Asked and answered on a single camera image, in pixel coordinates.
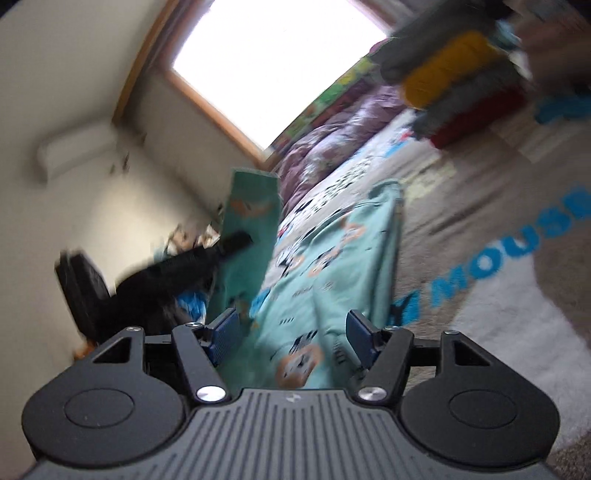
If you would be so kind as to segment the wooden window frame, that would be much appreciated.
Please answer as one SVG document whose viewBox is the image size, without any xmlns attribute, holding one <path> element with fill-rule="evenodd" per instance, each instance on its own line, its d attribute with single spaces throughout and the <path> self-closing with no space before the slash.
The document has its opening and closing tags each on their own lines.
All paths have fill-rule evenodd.
<svg viewBox="0 0 591 480">
<path fill-rule="evenodd" d="M 361 1 L 167 1 L 112 119 L 123 119 L 141 77 L 156 69 L 261 164 L 304 108 L 387 33 Z"/>
</svg>

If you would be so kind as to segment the blue grey folded jeans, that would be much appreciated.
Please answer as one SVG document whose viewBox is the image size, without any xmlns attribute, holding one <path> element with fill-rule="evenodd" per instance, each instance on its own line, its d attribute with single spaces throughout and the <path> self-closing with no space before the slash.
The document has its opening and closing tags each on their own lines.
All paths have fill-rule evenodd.
<svg viewBox="0 0 591 480">
<path fill-rule="evenodd" d="M 502 89 L 520 86 L 522 79 L 515 64 L 508 59 L 486 67 L 453 85 L 440 99 L 417 113 L 412 124 L 414 137 L 419 140 L 430 137 L 478 101 Z"/>
</svg>

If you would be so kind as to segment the Mickey Mouse bed blanket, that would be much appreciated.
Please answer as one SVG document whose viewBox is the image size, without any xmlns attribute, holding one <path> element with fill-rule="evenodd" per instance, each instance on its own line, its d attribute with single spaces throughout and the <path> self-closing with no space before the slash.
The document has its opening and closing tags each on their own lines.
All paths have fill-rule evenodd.
<svg viewBox="0 0 591 480">
<path fill-rule="evenodd" d="M 283 222 L 266 285 L 329 215 L 398 180 L 403 232 L 394 317 L 418 336 L 462 331 L 557 405 L 550 456 L 590 475 L 590 123 L 538 124 L 525 108 L 439 151 L 375 144 L 318 184 Z"/>
</svg>

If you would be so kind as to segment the purple crumpled duvet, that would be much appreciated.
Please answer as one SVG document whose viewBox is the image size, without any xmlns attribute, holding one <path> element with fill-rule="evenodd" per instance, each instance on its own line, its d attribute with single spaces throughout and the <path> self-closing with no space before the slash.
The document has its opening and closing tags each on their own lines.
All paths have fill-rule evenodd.
<svg viewBox="0 0 591 480">
<path fill-rule="evenodd" d="M 399 88 L 383 85 L 294 143 L 280 162 L 283 215 L 405 109 Z"/>
</svg>

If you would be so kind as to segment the cluttered side shelf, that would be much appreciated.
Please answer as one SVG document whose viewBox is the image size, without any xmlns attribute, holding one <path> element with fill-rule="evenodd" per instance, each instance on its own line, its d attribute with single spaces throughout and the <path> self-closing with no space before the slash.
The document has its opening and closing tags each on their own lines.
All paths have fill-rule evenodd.
<svg viewBox="0 0 591 480">
<path fill-rule="evenodd" d="M 214 246 L 221 238 L 223 213 L 224 207 L 219 204 L 214 218 L 207 224 L 193 218 L 178 224 L 164 243 L 162 254 L 174 256 L 193 248 L 211 248 Z"/>
</svg>

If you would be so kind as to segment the dark grey folded garment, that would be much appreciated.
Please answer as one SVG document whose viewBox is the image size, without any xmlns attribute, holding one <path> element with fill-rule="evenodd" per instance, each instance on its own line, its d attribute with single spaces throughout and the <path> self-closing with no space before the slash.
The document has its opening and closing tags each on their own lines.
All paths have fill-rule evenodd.
<svg viewBox="0 0 591 480">
<path fill-rule="evenodd" d="M 385 83 L 398 84 L 430 55 L 469 30 L 489 33 L 495 20 L 485 1 L 437 1 L 397 29 L 372 55 Z"/>
</svg>

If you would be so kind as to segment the teal patterned child garment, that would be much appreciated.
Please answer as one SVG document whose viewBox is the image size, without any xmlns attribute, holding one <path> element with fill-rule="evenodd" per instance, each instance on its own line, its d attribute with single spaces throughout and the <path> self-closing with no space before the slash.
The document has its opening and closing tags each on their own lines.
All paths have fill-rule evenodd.
<svg viewBox="0 0 591 480">
<path fill-rule="evenodd" d="M 281 200 L 276 175 L 236 170 L 221 236 L 243 231 L 252 245 L 219 268 L 207 308 L 240 317 L 242 340 L 217 370 L 231 393 L 243 388 L 345 388 L 362 370 L 346 339 L 356 310 L 377 327 L 389 317 L 403 200 L 386 180 L 308 230 L 287 259 L 273 259 Z"/>
</svg>

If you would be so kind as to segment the yellow folded sweater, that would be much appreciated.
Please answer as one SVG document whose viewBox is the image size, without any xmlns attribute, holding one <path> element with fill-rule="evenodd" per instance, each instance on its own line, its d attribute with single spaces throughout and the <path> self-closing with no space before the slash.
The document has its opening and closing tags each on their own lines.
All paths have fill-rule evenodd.
<svg viewBox="0 0 591 480">
<path fill-rule="evenodd" d="M 402 93 L 405 102 L 415 109 L 425 109 L 456 83 L 502 58 L 503 55 L 481 32 L 461 33 L 404 79 Z"/>
</svg>

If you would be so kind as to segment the red folded garment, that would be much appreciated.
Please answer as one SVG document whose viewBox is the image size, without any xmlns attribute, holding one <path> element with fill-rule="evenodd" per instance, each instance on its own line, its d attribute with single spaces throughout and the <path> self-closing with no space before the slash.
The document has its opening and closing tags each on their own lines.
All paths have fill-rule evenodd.
<svg viewBox="0 0 591 480">
<path fill-rule="evenodd" d="M 498 90 L 476 102 L 468 111 L 455 116 L 429 140 L 435 148 L 444 149 L 515 114 L 527 103 L 527 94 L 521 86 Z"/>
</svg>

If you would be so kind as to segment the white wall air conditioner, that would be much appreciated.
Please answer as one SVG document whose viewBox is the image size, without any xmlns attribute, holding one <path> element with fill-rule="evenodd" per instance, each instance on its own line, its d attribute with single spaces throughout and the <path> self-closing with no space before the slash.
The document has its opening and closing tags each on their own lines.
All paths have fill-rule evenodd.
<svg viewBox="0 0 591 480">
<path fill-rule="evenodd" d="M 116 149 L 118 134 L 109 120 L 86 124 L 44 141 L 36 158 L 45 181 L 50 182 L 72 168 Z"/>
</svg>

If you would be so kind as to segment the colourful alphabet headboard panel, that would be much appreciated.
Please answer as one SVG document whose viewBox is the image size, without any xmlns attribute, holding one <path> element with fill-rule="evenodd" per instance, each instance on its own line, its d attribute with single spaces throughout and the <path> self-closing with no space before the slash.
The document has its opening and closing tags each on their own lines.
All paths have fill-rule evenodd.
<svg viewBox="0 0 591 480">
<path fill-rule="evenodd" d="M 283 154 L 309 131 L 324 125 L 332 116 L 351 107 L 380 83 L 378 70 L 378 65 L 369 56 L 362 57 L 305 107 L 304 111 L 270 144 L 269 150 Z"/>
</svg>

